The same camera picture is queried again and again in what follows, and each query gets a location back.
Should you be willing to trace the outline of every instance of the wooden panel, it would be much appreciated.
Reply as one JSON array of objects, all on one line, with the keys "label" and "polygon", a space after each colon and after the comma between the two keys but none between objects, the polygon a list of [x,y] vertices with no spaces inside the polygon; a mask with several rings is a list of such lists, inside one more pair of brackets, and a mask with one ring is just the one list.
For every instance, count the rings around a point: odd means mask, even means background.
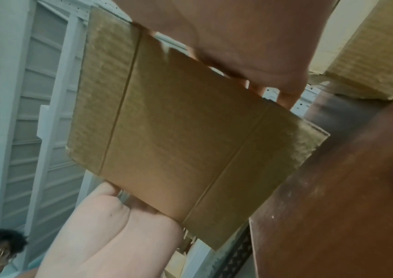
[{"label": "wooden panel", "polygon": [[258,276],[393,277],[393,102],[310,109],[331,136],[252,216]]}]

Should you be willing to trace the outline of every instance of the glasses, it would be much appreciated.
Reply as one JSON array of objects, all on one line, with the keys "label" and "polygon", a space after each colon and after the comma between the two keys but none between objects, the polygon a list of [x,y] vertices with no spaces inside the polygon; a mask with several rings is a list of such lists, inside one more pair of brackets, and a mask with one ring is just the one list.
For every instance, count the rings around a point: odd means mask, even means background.
[{"label": "glasses", "polygon": [[16,258],[16,254],[11,254],[9,249],[0,249],[0,266],[5,267],[6,265],[12,263]]}]

